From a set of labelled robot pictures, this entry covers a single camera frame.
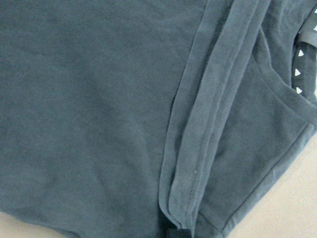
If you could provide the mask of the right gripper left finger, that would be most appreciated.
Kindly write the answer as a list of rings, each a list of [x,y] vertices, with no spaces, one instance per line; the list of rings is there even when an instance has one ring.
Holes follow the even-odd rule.
[[[180,238],[179,229],[170,228],[167,230],[167,238]]]

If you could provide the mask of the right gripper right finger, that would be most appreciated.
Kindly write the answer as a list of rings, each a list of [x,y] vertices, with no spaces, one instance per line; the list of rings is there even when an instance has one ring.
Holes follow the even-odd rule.
[[[179,237],[180,238],[191,238],[191,230],[190,229],[180,229],[179,230]]]

